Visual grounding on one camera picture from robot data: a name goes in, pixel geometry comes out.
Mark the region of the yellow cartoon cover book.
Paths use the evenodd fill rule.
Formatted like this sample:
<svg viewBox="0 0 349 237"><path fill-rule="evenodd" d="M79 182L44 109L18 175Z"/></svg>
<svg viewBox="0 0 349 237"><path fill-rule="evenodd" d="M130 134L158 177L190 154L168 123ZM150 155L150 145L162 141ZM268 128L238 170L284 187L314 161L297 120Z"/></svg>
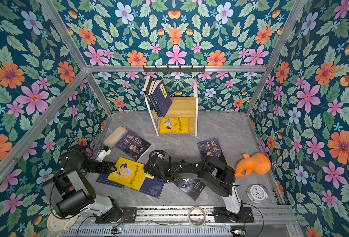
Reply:
<svg viewBox="0 0 349 237"><path fill-rule="evenodd" d="M120 157L115 167L117 170L110 173L107 177L109 181L137 191L141 188L146 179L143 164Z"/></svg>

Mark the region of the blue book yellow label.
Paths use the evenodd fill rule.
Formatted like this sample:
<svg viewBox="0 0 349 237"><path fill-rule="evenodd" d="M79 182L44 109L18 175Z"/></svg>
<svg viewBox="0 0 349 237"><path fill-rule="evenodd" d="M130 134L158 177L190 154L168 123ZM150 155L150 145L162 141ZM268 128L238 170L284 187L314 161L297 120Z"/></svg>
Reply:
<svg viewBox="0 0 349 237"><path fill-rule="evenodd" d="M159 109L158 99L157 99L157 96L155 94L156 88L160 82L161 81L154 81L152 79L149 79L149 83L148 83L148 97L149 97L151 104L153 105L154 110L155 110L158 117L163 116L160 109Z"/></svg>
<svg viewBox="0 0 349 237"><path fill-rule="evenodd" d="M162 117L165 117L167 112L169 111L171 105L172 105L172 100L171 97L167 91L167 88L165 86L165 83L160 80L161 82L156 88L155 94L158 99L158 104L159 104L159 109L162 113Z"/></svg>

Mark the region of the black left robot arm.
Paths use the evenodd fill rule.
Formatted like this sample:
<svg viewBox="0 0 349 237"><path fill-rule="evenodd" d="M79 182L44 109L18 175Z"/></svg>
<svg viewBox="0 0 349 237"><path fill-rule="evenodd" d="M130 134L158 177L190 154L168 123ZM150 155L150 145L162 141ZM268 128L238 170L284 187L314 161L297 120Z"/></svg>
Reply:
<svg viewBox="0 0 349 237"><path fill-rule="evenodd" d="M97 221L117 223L122 220L123 210L115 199L96 194L84 171L109 175L117 168L112 162L93 160L82 145L74 145L60 157L56 175L42 187L49 200L51 214L66 220L82 213L89 213Z"/></svg>

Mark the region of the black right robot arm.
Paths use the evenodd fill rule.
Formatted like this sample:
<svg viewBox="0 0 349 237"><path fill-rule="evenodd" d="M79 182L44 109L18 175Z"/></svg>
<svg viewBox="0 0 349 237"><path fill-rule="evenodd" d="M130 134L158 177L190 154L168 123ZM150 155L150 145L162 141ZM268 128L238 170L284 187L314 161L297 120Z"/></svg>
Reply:
<svg viewBox="0 0 349 237"><path fill-rule="evenodd" d="M149 155L149 161L144 165L144 172L172 183L183 179L198 179L214 193L223 197L227 212L241 214L243 203L236 187L235 170L227 163L207 156L197 163L185 161L165 161L165 152L154 150Z"/></svg>

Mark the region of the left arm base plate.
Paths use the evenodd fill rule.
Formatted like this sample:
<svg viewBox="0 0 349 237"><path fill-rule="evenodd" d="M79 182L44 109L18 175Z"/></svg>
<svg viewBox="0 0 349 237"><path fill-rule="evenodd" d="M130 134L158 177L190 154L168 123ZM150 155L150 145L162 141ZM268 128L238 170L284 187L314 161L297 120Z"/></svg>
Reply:
<svg viewBox="0 0 349 237"><path fill-rule="evenodd" d="M96 224L120 224L135 223L137 217L137 208L136 207L122 207L121 210L108 211L105 215L97 217L95 222Z"/></svg>

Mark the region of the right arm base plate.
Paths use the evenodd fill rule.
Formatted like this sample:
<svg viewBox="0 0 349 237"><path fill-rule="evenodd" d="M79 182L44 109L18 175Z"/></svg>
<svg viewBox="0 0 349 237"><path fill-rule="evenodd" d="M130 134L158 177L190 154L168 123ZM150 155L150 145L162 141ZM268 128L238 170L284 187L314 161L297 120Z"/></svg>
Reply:
<svg viewBox="0 0 349 237"><path fill-rule="evenodd" d="M225 207L214 207L212 214L216 223L253 223L254 217L250 207L241 208L238 214L227 211Z"/></svg>

